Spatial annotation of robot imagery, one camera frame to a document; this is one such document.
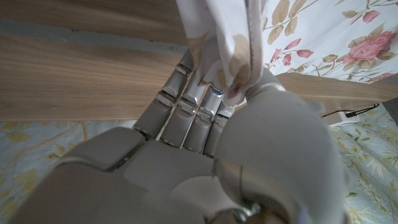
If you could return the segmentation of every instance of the robotic hand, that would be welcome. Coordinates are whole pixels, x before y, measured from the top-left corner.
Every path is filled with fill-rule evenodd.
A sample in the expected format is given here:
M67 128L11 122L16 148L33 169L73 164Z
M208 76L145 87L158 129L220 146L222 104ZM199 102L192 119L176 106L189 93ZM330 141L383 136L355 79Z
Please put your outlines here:
M343 223L321 117L268 70L232 116L192 67L187 52L133 129L62 157L11 223Z

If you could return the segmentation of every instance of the light blue patterned fabric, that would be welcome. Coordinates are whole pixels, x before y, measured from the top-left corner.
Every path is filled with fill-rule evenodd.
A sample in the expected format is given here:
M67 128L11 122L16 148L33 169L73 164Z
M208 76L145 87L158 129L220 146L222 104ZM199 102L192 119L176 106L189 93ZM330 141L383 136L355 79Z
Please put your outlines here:
M383 105L332 128L348 175L351 223L398 223L398 127Z
M398 223L398 127L381 105L361 122L331 128L348 176L352 223ZM6 223L54 162L76 144L135 121L0 123L0 224Z
M0 224L75 145L116 126L135 121L0 123Z

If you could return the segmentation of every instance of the wooden shelf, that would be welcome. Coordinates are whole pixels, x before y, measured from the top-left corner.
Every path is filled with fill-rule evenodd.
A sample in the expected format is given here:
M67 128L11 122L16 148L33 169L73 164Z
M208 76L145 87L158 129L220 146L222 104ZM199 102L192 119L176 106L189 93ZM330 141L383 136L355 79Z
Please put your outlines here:
M0 17L187 44L175 0L2 0Z
M0 120L137 119L179 60L176 55L0 35ZM397 84L294 73L278 79L302 98L324 102L326 113L398 96Z

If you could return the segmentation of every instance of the floral fabric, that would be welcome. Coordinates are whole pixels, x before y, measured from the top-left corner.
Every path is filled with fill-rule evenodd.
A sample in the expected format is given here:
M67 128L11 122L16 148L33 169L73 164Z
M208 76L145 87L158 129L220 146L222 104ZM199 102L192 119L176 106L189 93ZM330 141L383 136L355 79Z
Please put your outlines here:
M398 223L398 127L380 105L361 122L332 128L348 175L352 224Z
M351 223L398 223L398 127L380 105L361 122L331 128L348 174ZM0 123L0 224L75 145L135 121Z
M177 0L196 74L230 106L261 76L372 83L398 72L398 0Z
M0 224L51 171L55 161L77 144L135 121L0 123Z
M264 65L273 73L372 83L398 72L398 1L269 1Z
M227 105L242 103L262 75L265 2L177 0L196 75L224 91Z

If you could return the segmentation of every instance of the black cable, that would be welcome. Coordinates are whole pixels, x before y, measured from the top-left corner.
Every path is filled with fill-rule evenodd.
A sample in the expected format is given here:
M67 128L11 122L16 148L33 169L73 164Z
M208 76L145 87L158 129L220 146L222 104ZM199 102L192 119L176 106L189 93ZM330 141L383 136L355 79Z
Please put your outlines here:
M333 113L326 114L326 115L322 116L322 118L324 118L324 117L326 117L326 116L329 116L329 115L331 115L331 114L337 113L337 112L349 112L349 113L346 113L346 117L347 117L347 118L352 118L353 116L356 116L356 115L359 115L359 114L361 114L361 113L368 112L369 110L372 110L372 109L374 109L374 108L377 108L379 105L380 105L380 104L378 103L378 104L373 105L372 107L365 108L365 109L362 109L362 110L359 110L359 111L352 111L352 112L349 112L349 111L347 111L347 110L335 111L335 112L333 112Z

